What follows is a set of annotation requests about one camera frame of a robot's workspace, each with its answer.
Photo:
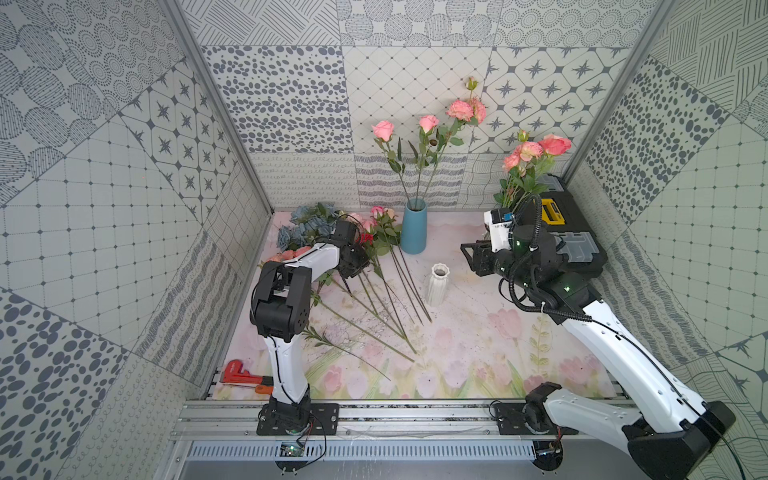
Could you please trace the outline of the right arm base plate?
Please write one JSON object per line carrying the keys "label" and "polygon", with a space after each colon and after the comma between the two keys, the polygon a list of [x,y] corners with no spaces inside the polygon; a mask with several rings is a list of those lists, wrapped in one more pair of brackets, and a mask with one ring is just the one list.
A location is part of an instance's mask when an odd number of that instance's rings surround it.
{"label": "right arm base plate", "polygon": [[502,402],[489,405],[491,418],[501,435],[577,435],[578,430],[555,425],[544,408],[534,403]]}

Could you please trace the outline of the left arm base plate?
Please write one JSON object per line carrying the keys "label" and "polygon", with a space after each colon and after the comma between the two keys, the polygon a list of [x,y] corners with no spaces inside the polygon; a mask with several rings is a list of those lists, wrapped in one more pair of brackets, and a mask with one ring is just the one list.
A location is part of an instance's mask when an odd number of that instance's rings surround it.
{"label": "left arm base plate", "polygon": [[309,431],[315,436],[334,436],[338,428],[340,405],[310,403],[289,405],[272,399],[258,415],[258,436],[289,436]]}

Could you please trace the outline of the pink carnation stem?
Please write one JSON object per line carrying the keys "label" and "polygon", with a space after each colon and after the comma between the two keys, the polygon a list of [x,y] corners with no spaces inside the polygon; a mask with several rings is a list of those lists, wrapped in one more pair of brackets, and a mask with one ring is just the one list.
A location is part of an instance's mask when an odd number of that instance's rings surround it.
{"label": "pink carnation stem", "polygon": [[306,337],[311,342],[313,342],[316,347],[330,347],[330,348],[337,349],[347,355],[351,355],[357,358],[358,360],[362,361],[364,364],[368,365],[369,367],[373,368],[376,372],[382,374],[385,378],[388,378],[388,376],[378,367],[374,366],[367,360],[363,359],[361,356],[353,353],[351,350],[345,348],[341,344],[333,342],[327,337],[325,333],[318,332],[314,327],[311,327],[311,326],[307,327],[303,332],[303,336]]}

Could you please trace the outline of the pink peony flower stem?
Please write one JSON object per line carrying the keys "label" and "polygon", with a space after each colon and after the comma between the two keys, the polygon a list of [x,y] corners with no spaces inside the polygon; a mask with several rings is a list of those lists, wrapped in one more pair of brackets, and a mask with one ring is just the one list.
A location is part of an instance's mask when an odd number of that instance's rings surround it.
{"label": "pink peony flower stem", "polygon": [[430,164],[425,169],[429,170],[429,176],[426,180],[426,186],[421,187],[421,198],[426,200],[426,196],[434,182],[445,150],[448,146],[462,146],[464,141],[458,136],[459,132],[466,126],[478,126],[486,116],[487,110],[485,104],[476,94],[479,81],[470,76],[465,84],[468,91],[466,99],[457,99],[453,101],[446,111],[448,122],[441,122],[432,132],[430,141]]}

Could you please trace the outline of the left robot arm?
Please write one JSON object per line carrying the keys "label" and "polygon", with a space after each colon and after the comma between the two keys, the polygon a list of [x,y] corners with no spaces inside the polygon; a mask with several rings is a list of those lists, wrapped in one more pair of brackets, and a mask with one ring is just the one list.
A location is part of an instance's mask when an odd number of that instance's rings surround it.
{"label": "left robot arm", "polygon": [[261,267],[252,290],[249,318],[265,339],[272,367],[273,392],[268,417],[288,431],[304,429],[310,422],[309,383],[301,366],[301,334],[309,324],[312,285],[329,272],[346,279],[369,265],[359,241],[359,227],[339,220],[334,231],[312,246]]}

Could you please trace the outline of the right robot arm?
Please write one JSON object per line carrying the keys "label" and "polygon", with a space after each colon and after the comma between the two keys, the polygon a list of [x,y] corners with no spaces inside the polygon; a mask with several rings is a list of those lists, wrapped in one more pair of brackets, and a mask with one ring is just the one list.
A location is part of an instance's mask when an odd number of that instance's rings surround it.
{"label": "right robot arm", "polygon": [[627,454],[651,479],[688,478],[724,441],[734,413],[687,387],[624,327],[590,282],[605,259],[589,233],[510,222],[488,229],[489,239],[460,247],[470,270],[498,275],[518,309],[545,314],[578,338],[634,402],[612,406],[545,381],[525,397],[525,426],[538,435],[589,435]]}

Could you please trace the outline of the large pink rose stem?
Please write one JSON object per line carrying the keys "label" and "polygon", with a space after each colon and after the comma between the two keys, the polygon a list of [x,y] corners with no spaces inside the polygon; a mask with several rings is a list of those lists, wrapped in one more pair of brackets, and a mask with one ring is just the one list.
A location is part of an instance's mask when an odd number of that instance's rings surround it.
{"label": "large pink rose stem", "polygon": [[545,135],[540,140],[534,140],[532,137],[531,139],[543,147],[544,155],[537,161],[536,166],[530,170],[530,173],[535,174],[536,185],[528,195],[543,192],[542,179],[552,171],[556,158],[567,153],[572,148],[572,142],[568,138],[554,134]]}

